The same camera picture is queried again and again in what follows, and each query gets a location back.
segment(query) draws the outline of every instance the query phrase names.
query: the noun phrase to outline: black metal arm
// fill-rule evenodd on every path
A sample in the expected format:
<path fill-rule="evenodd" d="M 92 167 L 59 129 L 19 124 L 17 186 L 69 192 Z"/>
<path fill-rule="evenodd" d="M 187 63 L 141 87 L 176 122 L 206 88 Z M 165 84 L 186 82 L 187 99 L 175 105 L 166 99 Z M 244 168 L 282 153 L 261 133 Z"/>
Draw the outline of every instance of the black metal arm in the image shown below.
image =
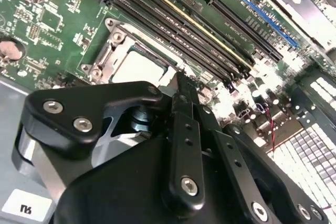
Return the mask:
<path fill-rule="evenodd" d="M 237 125 L 219 127 L 189 82 L 177 73 L 172 97 L 146 82 L 27 97 L 13 162 L 50 191 L 53 223 L 328 223 Z M 139 107 L 143 121 L 130 116 Z M 93 168 L 99 142 L 139 128 L 130 118 L 151 137 Z"/>

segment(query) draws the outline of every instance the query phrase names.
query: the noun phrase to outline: screw hole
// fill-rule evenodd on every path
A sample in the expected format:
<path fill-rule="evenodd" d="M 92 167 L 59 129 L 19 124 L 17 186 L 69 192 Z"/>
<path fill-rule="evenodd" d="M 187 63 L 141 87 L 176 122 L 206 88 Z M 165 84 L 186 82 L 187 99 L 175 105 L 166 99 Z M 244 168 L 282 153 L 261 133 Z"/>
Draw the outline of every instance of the screw hole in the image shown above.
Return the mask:
<path fill-rule="evenodd" d="M 237 160 L 235 160 L 235 165 L 238 166 L 238 167 L 242 166 L 242 164 L 239 161 L 237 161 Z"/>
<path fill-rule="evenodd" d="M 185 143 L 189 146 L 192 146 L 193 145 L 193 141 L 191 141 L 189 138 L 186 138 L 185 140 Z"/>

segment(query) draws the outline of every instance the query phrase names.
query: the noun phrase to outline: capacitor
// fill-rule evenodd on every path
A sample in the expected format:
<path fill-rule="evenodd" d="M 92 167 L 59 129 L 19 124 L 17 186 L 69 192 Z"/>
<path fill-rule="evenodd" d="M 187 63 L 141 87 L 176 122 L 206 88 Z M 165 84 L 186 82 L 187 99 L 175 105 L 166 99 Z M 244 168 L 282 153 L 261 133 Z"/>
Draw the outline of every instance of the capacitor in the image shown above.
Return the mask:
<path fill-rule="evenodd" d="M 257 111 L 260 111 L 261 113 L 265 113 L 267 102 L 266 100 L 260 95 L 258 97 L 253 97 L 253 101 L 255 102 L 255 108 Z"/>
<path fill-rule="evenodd" d="M 257 77 L 256 80 L 256 85 L 260 90 L 266 90 L 266 84 L 264 83 L 264 81 L 262 80 L 262 78 Z"/>
<path fill-rule="evenodd" d="M 273 91 L 271 91 L 270 89 L 266 90 L 266 94 L 268 95 L 268 97 L 270 98 L 270 100 L 272 101 L 272 103 L 274 105 L 277 105 L 279 103 L 279 99 L 278 97 L 273 93 Z"/>
<path fill-rule="evenodd" d="M 257 86 L 255 86 L 253 83 L 250 83 L 248 85 L 248 88 L 249 88 L 249 90 L 251 92 L 252 97 L 258 97 L 258 96 L 261 95 L 261 93 L 260 93 L 259 89 L 257 88 Z"/>
<path fill-rule="evenodd" d="M 257 117 L 256 113 L 252 109 L 250 109 L 250 118 L 251 120 L 254 120 Z"/>
<path fill-rule="evenodd" d="M 17 61 L 26 55 L 24 45 L 14 38 L 0 39 L 0 58 L 8 61 Z"/>
<path fill-rule="evenodd" d="M 290 108 L 292 107 L 292 103 L 290 101 L 290 98 L 288 98 L 286 95 L 282 95 L 280 97 L 280 102 L 283 106 L 285 106 L 286 108 Z"/>
<path fill-rule="evenodd" d="M 249 113 L 250 110 L 244 101 L 234 104 L 233 107 L 237 117 L 243 119 L 245 123 L 249 123 L 251 121 Z"/>

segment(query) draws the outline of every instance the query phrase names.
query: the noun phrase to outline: ram slot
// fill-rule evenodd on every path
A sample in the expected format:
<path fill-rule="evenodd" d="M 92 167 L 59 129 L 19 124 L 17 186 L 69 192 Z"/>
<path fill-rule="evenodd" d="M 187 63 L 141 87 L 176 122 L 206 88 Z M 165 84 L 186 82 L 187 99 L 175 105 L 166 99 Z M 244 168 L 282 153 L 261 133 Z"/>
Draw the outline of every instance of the ram slot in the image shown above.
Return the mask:
<path fill-rule="evenodd" d="M 166 45 L 172 45 L 173 50 L 179 51 L 178 54 L 184 55 L 188 60 L 197 63 L 204 70 L 211 73 L 218 80 L 224 82 L 231 82 L 230 75 L 224 72 L 218 65 L 209 61 L 202 54 L 196 56 L 197 51 L 194 51 L 193 47 L 180 41 L 173 33 L 168 33 L 164 27 L 160 27 L 153 23 L 151 20 L 146 18 L 144 15 L 135 10 L 126 0 L 113 0 L 114 7 L 124 11 L 127 15 L 132 17 L 141 23 L 142 26 L 146 27 L 151 34 L 155 35 L 158 40 L 164 42 Z"/>
<path fill-rule="evenodd" d="M 210 61 L 215 62 L 235 78 L 240 77 L 238 69 L 230 64 L 230 62 L 225 60 L 224 57 L 220 56 L 218 52 L 214 51 L 211 48 L 207 48 L 206 43 L 201 38 L 195 37 L 195 34 L 185 29 L 182 25 L 178 25 L 177 23 L 175 23 L 175 20 L 171 19 L 170 17 L 166 16 L 166 18 L 162 18 L 160 14 L 164 15 L 164 13 L 158 7 L 153 8 L 151 5 L 149 5 L 150 2 L 143 0 L 127 1 L 129 3 L 132 3 L 132 6 L 137 10 L 141 10 L 147 16 L 150 16 L 151 21 L 157 23 L 158 26 L 164 25 L 166 29 L 175 32 L 176 35 L 183 33 L 183 36 L 179 36 L 179 38 L 186 41 L 189 45 L 193 45 L 193 47 L 198 51 L 199 54 L 202 54 Z"/>
<path fill-rule="evenodd" d="M 164 3 L 162 0 L 152 0 L 153 2 L 155 2 L 161 9 L 163 9 L 165 12 L 167 12 L 171 17 L 174 17 L 175 19 L 177 19 L 180 23 L 185 24 L 186 27 L 188 27 L 192 32 L 194 32 L 195 34 L 197 34 L 198 36 L 202 37 L 208 44 L 210 44 L 212 47 L 216 48 L 217 51 L 219 51 L 222 55 L 225 55 L 228 59 L 230 59 L 231 61 L 236 62 L 237 64 L 239 64 L 239 60 L 237 59 L 237 56 L 234 56 L 230 53 L 228 53 L 226 50 L 224 50 L 220 45 L 218 45 L 218 43 L 216 43 L 215 41 L 209 39 L 202 31 L 200 31 L 199 29 L 197 29 L 193 24 L 191 24 L 186 18 L 184 18 L 182 15 L 180 15 L 179 13 L 177 13 L 175 10 L 171 9 L 169 7 L 169 5 L 167 5 L 166 3 Z M 189 9 L 188 6 L 185 5 L 183 0 L 175 0 L 177 3 L 183 5 L 186 9 Z M 230 44 L 230 39 L 225 36 L 221 31 L 219 31 L 215 26 L 212 26 L 209 22 L 207 22 L 201 15 L 198 15 L 197 13 L 193 13 L 194 15 L 196 15 L 197 17 L 199 17 L 202 22 L 206 23 L 207 26 L 209 26 L 212 30 L 215 31 L 215 33 L 219 34 L 220 37 L 222 37 L 223 39 L 221 39 L 221 41 L 224 44 L 227 44 L 229 47 L 234 48 L 235 51 L 237 51 L 240 55 L 242 55 L 244 57 L 244 61 L 247 62 L 248 65 L 254 65 L 254 59 L 248 55 L 244 50 L 242 50 L 239 47 L 234 47 L 232 44 Z"/>
<path fill-rule="evenodd" d="M 283 56 L 267 40 L 247 25 L 221 0 L 206 0 L 206 3 L 273 61 L 278 63 L 283 58 Z"/>

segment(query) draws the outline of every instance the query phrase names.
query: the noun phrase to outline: motherboard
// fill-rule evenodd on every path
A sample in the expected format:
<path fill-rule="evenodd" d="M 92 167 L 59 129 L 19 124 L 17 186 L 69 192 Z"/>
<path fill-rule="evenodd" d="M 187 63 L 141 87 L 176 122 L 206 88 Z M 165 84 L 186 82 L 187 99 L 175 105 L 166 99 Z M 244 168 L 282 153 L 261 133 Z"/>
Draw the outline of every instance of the motherboard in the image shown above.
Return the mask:
<path fill-rule="evenodd" d="M 288 87 L 336 74 L 335 15 L 336 0 L 0 0 L 0 73 L 33 91 L 182 71 L 221 123 L 265 117 L 270 135 Z"/>

